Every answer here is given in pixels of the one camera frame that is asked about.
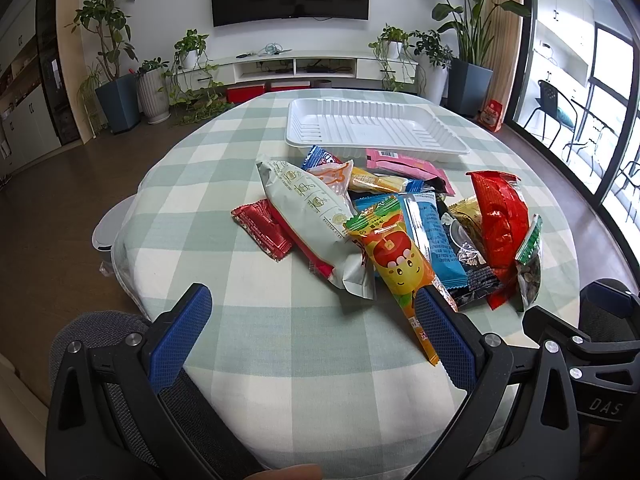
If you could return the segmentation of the person's left hand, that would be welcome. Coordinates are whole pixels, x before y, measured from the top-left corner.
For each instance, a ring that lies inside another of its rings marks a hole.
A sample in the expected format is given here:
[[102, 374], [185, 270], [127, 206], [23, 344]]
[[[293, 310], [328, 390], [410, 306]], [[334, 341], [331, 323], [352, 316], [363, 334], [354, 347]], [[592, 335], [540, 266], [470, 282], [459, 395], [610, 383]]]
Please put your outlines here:
[[317, 464], [300, 464], [280, 469], [267, 469], [250, 474], [245, 480], [322, 480], [322, 469]]

